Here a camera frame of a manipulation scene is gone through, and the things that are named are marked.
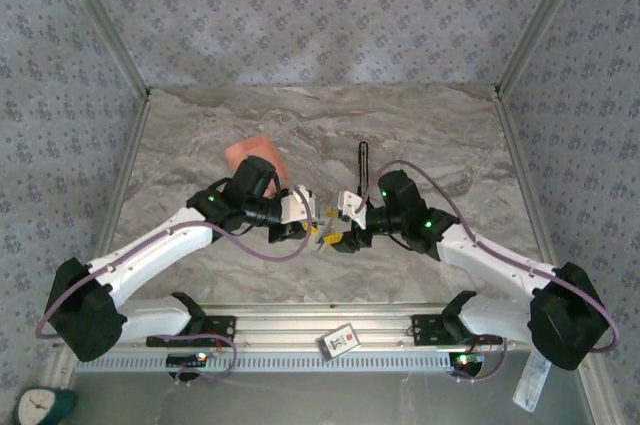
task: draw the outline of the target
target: marble table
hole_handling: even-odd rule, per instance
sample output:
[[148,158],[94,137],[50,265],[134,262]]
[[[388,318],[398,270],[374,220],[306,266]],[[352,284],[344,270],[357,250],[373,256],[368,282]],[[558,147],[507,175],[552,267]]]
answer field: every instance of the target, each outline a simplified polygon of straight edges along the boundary
[[[482,90],[443,86],[153,90],[113,247],[228,176],[224,150],[259,133],[271,137],[293,182],[312,189],[325,210],[339,190],[355,191],[357,147],[366,140],[371,175],[393,158],[415,162],[451,193],[480,233],[538,258],[493,102]],[[408,173],[428,204],[447,209],[426,181]],[[373,201],[381,203],[377,192]],[[269,246],[266,230],[242,240],[270,255],[299,244]],[[174,264],[136,296],[182,291],[200,303],[448,302],[463,289],[496,294],[481,279],[407,252],[387,237],[355,255],[310,246],[287,263],[252,258],[221,240]]]

